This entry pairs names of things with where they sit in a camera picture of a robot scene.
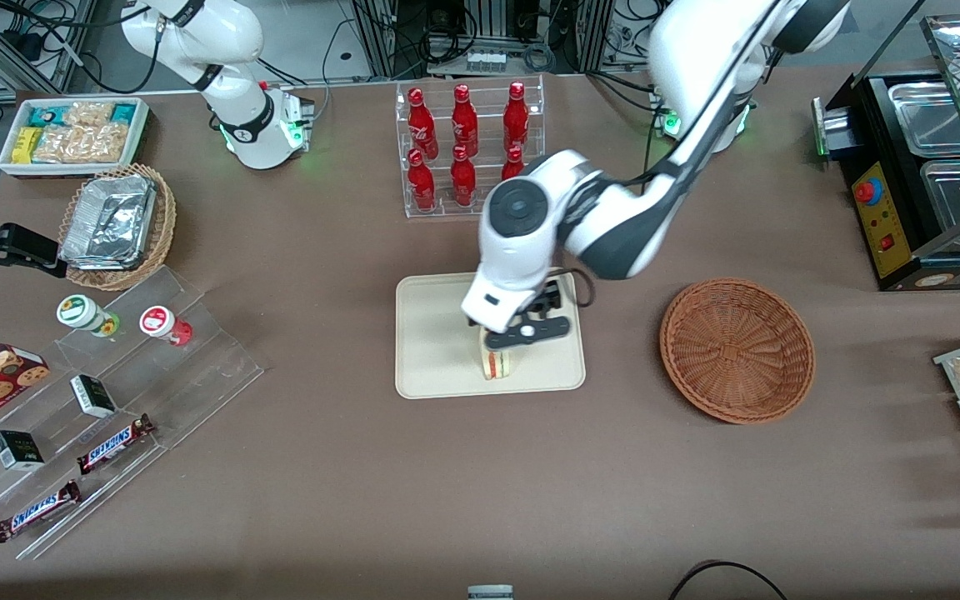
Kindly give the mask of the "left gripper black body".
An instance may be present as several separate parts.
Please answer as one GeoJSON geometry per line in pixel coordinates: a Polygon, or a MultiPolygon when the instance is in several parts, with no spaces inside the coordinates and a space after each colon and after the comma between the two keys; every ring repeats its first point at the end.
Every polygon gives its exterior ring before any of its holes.
{"type": "Polygon", "coordinates": [[[559,278],[549,278],[538,290],[537,296],[528,304],[528,321],[530,323],[546,322],[552,311],[563,307],[563,289],[559,278]]]}

